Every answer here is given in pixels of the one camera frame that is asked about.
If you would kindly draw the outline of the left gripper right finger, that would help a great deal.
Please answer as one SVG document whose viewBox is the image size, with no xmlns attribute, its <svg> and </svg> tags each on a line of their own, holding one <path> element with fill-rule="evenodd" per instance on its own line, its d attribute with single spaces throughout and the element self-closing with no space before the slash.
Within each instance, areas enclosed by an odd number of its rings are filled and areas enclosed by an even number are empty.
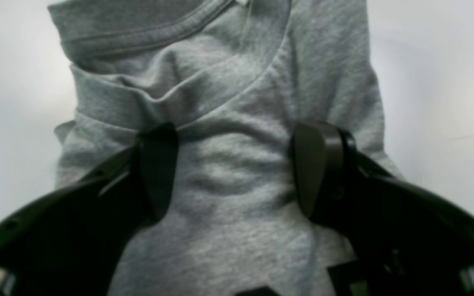
<svg viewBox="0 0 474 296">
<path fill-rule="evenodd" d="M 297 123 L 292 152 L 301 212 L 356 256 L 328 268 L 337 296 L 474 296 L 474 217 L 397 179 L 333 125 Z"/>
</svg>

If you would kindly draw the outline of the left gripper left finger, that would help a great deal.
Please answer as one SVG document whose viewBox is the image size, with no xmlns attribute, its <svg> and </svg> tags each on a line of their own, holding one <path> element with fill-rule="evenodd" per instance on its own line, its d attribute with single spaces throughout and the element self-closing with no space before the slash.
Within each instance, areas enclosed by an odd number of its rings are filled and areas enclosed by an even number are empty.
<svg viewBox="0 0 474 296">
<path fill-rule="evenodd" d="M 0 296 L 105 296 L 129 240 L 167 213 L 179 139 L 147 129 L 72 185 L 0 222 Z"/>
</svg>

